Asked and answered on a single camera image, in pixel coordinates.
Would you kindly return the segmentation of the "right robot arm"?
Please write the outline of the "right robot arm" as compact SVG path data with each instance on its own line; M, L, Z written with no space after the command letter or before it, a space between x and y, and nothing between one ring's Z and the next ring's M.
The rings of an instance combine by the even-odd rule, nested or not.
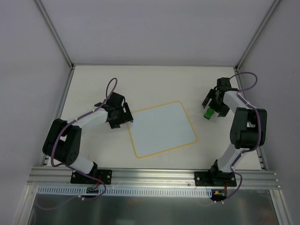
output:
M234 187L237 164L246 154L257 150L265 142L267 111L253 106L237 89L211 89L202 106L208 107L204 114L208 120L213 113L225 117L229 111L234 113L234 118L227 150L207 172L196 175L195 182L199 186Z

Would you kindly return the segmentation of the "yellow-framed whiteboard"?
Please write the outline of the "yellow-framed whiteboard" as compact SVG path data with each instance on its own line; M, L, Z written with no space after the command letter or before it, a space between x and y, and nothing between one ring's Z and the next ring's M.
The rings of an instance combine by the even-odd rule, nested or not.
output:
M138 159L182 148L198 141L192 122L180 101L133 112L128 127Z

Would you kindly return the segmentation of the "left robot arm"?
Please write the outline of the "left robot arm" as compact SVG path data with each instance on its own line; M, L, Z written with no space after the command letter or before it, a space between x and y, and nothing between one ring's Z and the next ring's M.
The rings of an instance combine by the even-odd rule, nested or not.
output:
M69 166L73 170L71 183L96 184L99 180L110 184L107 175L111 171L102 172L98 165L80 155L82 129L109 123L111 129L120 128L121 124L133 122L128 103L96 105L92 111L71 122L55 119L50 127L42 151L59 165Z

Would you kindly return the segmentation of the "green whiteboard eraser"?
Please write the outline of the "green whiteboard eraser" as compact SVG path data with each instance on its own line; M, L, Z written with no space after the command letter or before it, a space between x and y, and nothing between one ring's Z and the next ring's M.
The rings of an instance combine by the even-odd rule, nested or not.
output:
M210 120L212 115L214 114L214 112L215 112L215 110L213 110L212 108L208 108L204 114L204 118Z

